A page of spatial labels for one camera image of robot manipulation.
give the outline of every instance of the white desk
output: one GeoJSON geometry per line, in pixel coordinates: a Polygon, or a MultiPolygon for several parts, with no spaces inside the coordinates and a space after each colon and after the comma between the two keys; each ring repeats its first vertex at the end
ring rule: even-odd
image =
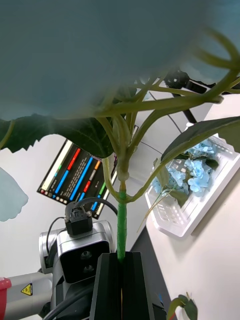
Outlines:
{"type": "MultiPolygon", "coordinates": [[[[213,105],[206,120],[240,115],[240,95],[213,105]]],[[[170,298],[188,291],[198,320],[240,318],[240,170],[186,240],[159,232],[146,222],[170,298]]],[[[178,308],[178,320],[186,320],[178,308]]]]}

